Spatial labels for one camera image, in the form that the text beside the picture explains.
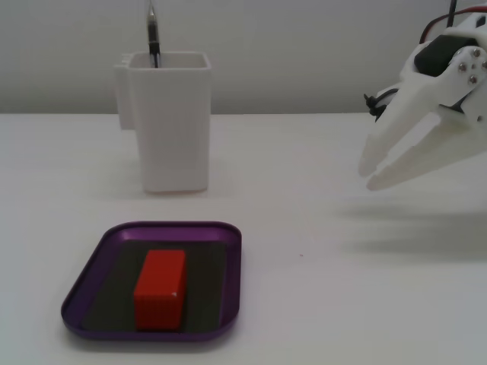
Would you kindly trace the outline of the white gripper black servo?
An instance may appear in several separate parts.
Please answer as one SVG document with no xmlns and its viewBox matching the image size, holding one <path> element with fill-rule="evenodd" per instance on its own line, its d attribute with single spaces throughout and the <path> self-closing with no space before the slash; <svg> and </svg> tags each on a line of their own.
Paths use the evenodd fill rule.
<svg viewBox="0 0 487 365">
<path fill-rule="evenodd" d="M 400 73 L 399 91 L 366 139 L 358 164 L 371 191 L 388 189 L 486 150 L 486 12 L 468 17 L 431 41 L 424 30 Z M 440 122 L 391 165 L 377 166 L 429 113 Z"/>
</svg>

